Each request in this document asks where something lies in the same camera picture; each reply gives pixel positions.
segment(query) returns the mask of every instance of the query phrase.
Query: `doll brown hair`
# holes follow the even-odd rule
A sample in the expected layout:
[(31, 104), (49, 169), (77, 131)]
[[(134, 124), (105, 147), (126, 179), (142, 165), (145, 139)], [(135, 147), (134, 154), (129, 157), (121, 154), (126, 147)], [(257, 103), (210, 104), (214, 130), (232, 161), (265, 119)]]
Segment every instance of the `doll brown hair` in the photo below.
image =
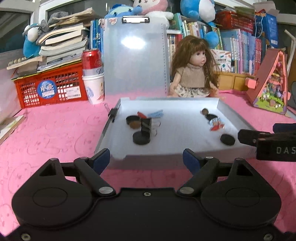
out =
[(210, 88), (210, 82), (212, 82), (218, 88), (217, 64), (210, 51), (209, 44), (206, 40), (194, 36), (186, 36), (178, 43), (172, 61), (172, 76), (175, 76), (178, 68), (186, 67), (191, 56), (198, 51), (205, 51), (207, 57), (207, 61), (203, 66), (205, 87)]

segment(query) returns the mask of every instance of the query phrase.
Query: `black hockey puck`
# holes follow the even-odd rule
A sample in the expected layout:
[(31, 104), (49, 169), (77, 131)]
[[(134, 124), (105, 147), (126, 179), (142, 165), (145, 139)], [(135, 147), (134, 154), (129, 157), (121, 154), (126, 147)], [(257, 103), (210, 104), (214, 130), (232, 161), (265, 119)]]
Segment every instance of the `black hockey puck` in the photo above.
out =
[(137, 131), (133, 134), (133, 142), (137, 145), (146, 145), (150, 142), (150, 133)]
[(130, 115), (126, 118), (126, 123), (129, 125), (132, 121), (140, 121), (141, 118), (137, 115)]
[(218, 116), (214, 114), (207, 114), (205, 117), (207, 118), (208, 121), (210, 121), (211, 119), (217, 118)]
[(222, 134), (220, 141), (227, 146), (233, 146), (235, 143), (235, 138), (232, 135)]

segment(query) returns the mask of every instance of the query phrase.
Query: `paper cup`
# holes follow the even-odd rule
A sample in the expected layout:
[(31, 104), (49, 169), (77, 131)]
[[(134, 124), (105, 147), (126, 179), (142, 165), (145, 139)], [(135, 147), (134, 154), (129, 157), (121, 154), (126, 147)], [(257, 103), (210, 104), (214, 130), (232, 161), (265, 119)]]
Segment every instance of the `paper cup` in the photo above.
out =
[(82, 76), (87, 97), (91, 104), (99, 104), (104, 101), (104, 74)]

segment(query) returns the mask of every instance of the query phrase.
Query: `blue box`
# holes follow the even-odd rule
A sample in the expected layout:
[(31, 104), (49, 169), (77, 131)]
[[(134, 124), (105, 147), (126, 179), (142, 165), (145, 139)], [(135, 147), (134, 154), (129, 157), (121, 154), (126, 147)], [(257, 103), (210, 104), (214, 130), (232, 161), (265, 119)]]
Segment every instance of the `blue box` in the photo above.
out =
[(270, 15), (268, 13), (256, 15), (256, 26), (257, 26), (257, 32), (256, 37), (258, 37), (261, 33), (261, 30), (263, 28), (263, 32), (265, 34), (265, 38), (269, 41), (269, 45), (277, 48), (279, 43), (279, 35), (278, 35), (278, 29), (277, 29), (277, 20), (276, 17), (273, 15)]

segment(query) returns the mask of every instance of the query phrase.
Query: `red soda can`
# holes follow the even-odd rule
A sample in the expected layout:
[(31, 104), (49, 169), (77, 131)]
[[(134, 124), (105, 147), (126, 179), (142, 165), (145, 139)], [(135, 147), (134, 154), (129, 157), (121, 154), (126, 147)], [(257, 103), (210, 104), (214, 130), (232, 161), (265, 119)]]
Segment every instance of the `red soda can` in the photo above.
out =
[(102, 73), (102, 58), (99, 49), (84, 50), (81, 56), (83, 75), (90, 76)]

